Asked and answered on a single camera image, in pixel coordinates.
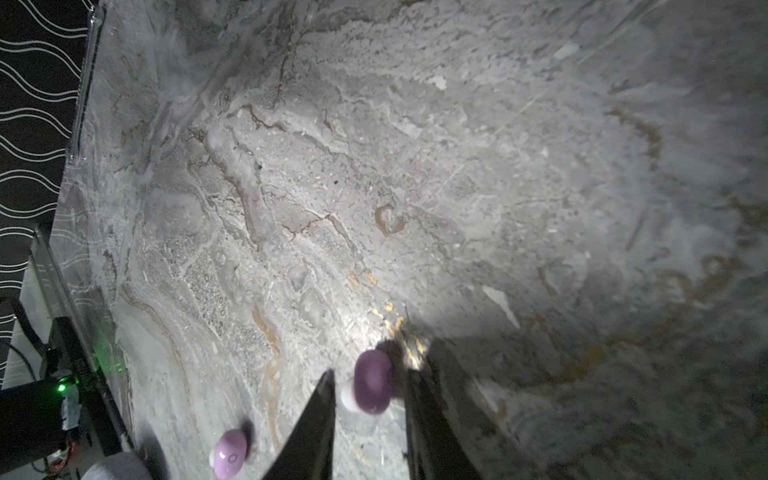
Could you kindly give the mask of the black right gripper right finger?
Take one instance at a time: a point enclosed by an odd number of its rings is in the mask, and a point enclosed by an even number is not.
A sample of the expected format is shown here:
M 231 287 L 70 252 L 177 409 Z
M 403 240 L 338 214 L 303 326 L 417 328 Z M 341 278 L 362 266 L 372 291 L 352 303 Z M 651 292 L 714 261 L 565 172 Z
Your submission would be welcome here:
M 478 470 L 443 415 L 426 377 L 418 370 L 407 371 L 404 403 L 410 478 L 480 480 Z

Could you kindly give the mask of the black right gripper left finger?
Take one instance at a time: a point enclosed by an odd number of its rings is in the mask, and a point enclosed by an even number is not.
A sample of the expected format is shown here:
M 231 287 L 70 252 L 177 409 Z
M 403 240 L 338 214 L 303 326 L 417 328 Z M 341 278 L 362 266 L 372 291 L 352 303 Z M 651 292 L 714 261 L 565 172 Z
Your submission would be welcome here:
M 336 423 L 335 375 L 320 377 L 288 440 L 263 480 L 330 480 Z

